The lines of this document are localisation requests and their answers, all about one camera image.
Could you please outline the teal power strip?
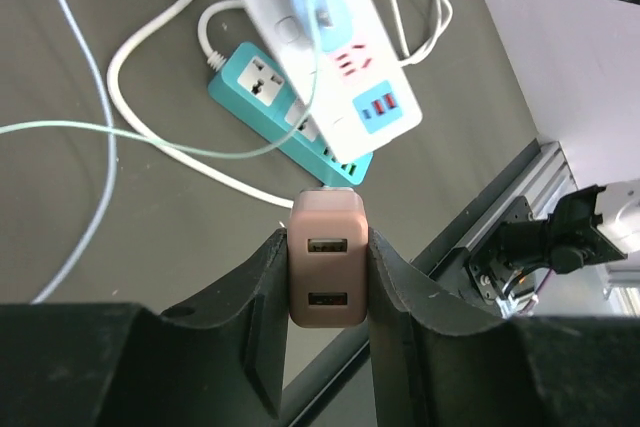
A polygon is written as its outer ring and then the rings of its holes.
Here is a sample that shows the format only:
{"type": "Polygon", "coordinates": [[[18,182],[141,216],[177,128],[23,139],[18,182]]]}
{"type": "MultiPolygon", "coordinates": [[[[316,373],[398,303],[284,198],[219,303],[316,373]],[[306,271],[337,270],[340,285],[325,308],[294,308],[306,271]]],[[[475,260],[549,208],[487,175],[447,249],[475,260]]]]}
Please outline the teal power strip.
{"type": "MultiPolygon", "coordinates": [[[[275,61],[250,42],[241,43],[217,71],[208,93],[269,143],[288,133],[304,111],[275,61]]],[[[279,150],[328,187],[361,184],[373,159],[369,153],[350,163],[339,162],[312,119],[279,150]]]]}

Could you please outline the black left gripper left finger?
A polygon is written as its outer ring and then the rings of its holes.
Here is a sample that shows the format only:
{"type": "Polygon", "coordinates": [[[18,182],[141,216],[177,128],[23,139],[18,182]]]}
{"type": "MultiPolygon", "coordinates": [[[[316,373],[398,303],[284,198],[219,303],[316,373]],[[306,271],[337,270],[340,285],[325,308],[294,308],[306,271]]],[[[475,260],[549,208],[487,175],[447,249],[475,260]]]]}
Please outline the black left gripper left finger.
{"type": "Polygon", "coordinates": [[[5,426],[268,426],[280,413],[287,246],[154,313],[137,303],[1,309],[5,426]]]}

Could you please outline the brown dual USB charger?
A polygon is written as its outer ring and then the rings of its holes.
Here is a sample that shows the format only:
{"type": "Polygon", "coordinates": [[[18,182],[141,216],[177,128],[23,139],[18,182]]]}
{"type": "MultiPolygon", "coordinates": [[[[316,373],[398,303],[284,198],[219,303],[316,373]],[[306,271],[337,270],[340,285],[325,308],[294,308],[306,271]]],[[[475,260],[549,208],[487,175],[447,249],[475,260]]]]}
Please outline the brown dual USB charger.
{"type": "Polygon", "coordinates": [[[351,188],[319,188],[294,200],[287,228],[289,312],[303,328],[345,328],[367,313],[369,225],[351,188]]]}

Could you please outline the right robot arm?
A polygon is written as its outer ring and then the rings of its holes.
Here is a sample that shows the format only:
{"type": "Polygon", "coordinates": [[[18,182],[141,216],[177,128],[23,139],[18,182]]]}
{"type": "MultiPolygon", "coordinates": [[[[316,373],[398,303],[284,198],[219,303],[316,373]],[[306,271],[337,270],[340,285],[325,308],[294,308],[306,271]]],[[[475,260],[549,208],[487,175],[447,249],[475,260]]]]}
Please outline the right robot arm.
{"type": "Polygon", "coordinates": [[[458,253],[481,302],[524,313],[543,281],[639,252],[639,0],[485,0],[540,140],[549,199],[458,253]]]}

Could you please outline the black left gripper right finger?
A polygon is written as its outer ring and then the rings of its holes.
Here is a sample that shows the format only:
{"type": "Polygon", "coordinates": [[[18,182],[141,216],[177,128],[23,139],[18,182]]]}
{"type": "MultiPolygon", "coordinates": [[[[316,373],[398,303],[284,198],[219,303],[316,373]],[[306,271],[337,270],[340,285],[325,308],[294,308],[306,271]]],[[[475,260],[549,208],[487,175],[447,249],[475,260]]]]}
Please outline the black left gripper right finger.
{"type": "Polygon", "coordinates": [[[635,426],[635,317],[493,316],[407,263],[367,250],[381,426],[635,426]]]}

